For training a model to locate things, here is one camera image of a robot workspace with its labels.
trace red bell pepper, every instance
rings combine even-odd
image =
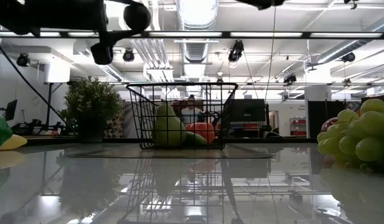
[[[186,126],[186,131],[191,131],[193,133],[201,135],[205,140],[207,140],[208,144],[211,144],[215,139],[215,131],[214,127],[210,123],[194,123],[188,124]]]

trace grape cluster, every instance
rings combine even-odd
[[[339,163],[384,170],[384,102],[367,100],[360,113],[359,117],[354,111],[341,111],[338,122],[317,136],[317,148],[321,154],[333,155]]]

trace potted plant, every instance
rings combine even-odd
[[[81,142],[101,142],[106,121],[121,110],[121,98],[113,85],[88,77],[72,83],[61,112],[75,128]]]

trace reflective table surface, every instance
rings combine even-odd
[[[180,159],[136,144],[98,148],[0,152],[0,223],[384,223],[384,175],[332,164],[315,144]],[[93,153],[74,156],[82,151]]]

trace green plant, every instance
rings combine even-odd
[[[106,121],[119,113],[120,100],[113,85],[88,77],[70,85],[65,96],[67,109],[61,115],[68,120]]]

